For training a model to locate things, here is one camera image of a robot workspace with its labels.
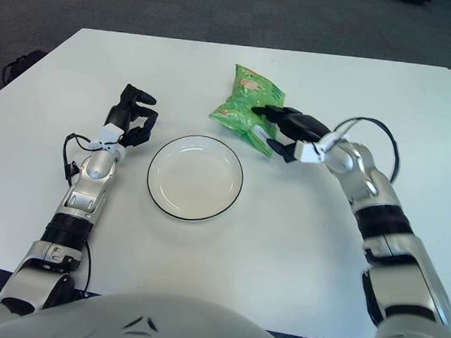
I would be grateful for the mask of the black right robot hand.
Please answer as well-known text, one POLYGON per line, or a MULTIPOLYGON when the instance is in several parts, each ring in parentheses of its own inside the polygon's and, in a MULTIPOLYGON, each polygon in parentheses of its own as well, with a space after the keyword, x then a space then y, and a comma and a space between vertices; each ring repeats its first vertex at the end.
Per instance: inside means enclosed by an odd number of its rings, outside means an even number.
MULTIPOLYGON (((310 115, 303 114, 294 108, 266 105, 251 108, 254 114, 264 116, 270 123, 278 126, 279 131, 287 138, 294 141, 318 142, 330 130, 321 121, 310 115)), ((269 147, 283 157, 286 163, 290 163, 294 157, 296 143, 284 145, 276 139, 268 139, 269 147)))

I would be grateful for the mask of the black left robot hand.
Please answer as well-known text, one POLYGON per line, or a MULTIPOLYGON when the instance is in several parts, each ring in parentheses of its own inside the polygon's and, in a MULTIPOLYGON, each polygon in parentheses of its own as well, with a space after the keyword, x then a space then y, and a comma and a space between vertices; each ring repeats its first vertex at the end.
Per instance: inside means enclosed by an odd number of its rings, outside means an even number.
POLYGON ((124 148, 146 143, 158 117, 157 112, 146 106, 154 106, 156 102, 157 100, 145 91, 127 84, 119 97, 119 103, 109 110, 104 125, 113 124, 122 130, 118 144, 124 148), (130 128, 130 124, 138 118, 146 119, 143 125, 130 128))

